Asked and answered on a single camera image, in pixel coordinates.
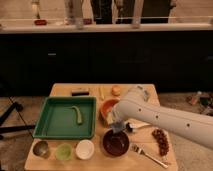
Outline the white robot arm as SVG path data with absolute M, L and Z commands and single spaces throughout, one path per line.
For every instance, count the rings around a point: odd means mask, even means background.
M 107 113 L 108 125 L 117 133 L 125 128 L 126 120 L 135 119 L 213 149 L 213 117 L 156 106 L 147 100 L 142 85 L 131 87 Z

